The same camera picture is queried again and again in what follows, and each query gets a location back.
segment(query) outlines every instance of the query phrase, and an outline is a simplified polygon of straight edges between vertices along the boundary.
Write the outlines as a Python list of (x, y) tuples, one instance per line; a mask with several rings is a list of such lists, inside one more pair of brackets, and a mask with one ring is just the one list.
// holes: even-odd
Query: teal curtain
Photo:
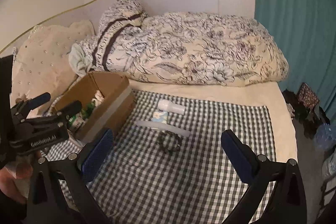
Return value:
[(255, 0), (255, 19), (283, 51), (289, 75), (281, 90), (306, 82), (336, 121), (336, 0)]

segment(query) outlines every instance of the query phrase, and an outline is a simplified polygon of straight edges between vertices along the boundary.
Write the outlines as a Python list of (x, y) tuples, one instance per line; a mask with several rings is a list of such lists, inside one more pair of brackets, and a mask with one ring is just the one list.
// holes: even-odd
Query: headboard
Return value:
[[(68, 11), (53, 16), (40, 24), (44, 26), (62, 25), (69, 26), (71, 23), (88, 19), (92, 22), (95, 31), (102, 13), (116, 0), (93, 0), (87, 4), (72, 8)], [(150, 15), (160, 15), (165, 12), (208, 12), (218, 14), (230, 14), (238, 16), (254, 17), (255, 0), (139, 0), (145, 11)], [(13, 47), (20, 48), (28, 38), (31, 29), (21, 34), (18, 38), (7, 45), (0, 56), (12, 53)]]

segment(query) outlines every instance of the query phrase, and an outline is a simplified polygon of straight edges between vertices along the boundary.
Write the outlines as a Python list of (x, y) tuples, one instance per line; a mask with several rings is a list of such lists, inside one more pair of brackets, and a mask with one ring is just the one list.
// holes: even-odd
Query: floral comforter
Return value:
[(245, 86), (281, 81), (288, 63), (255, 19), (208, 13), (147, 17), (136, 0), (118, 0), (99, 34), (80, 43), (96, 70), (134, 80)]

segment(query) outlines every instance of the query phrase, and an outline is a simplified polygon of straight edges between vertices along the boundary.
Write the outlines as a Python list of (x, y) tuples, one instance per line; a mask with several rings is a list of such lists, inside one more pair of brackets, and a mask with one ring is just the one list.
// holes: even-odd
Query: screw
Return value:
[(267, 157), (265, 155), (263, 155), (263, 154), (260, 154), (260, 155), (258, 155), (258, 160), (260, 160), (260, 161), (266, 161)]
[(71, 153), (71, 154), (68, 156), (68, 159), (69, 159), (69, 160), (74, 160), (75, 158), (77, 158), (77, 154), (76, 154), (76, 153)]
[(289, 163), (293, 166), (297, 164), (296, 160), (294, 159), (289, 159)]
[(41, 157), (41, 158), (39, 158), (39, 160), (38, 160), (38, 163), (39, 164), (42, 164), (42, 163), (44, 163), (45, 162), (45, 157)]

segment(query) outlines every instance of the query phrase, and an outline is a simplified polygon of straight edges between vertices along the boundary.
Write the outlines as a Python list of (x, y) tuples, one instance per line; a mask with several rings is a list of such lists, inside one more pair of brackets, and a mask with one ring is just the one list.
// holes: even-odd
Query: checkered tablecloth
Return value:
[[(247, 189), (221, 148), (221, 133), (231, 129), (256, 154), (276, 160), (271, 121), (265, 106), (251, 107), (135, 91), (137, 104), (88, 189), (114, 223), (221, 223)], [(150, 121), (160, 99), (186, 106), (169, 113), (168, 124), (190, 131), (180, 151), (164, 153), (159, 132), (137, 127)], [(57, 144), (49, 160), (64, 159), (78, 149)], [(71, 199), (64, 182), (64, 194)], [(270, 183), (253, 220), (270, 197)]]

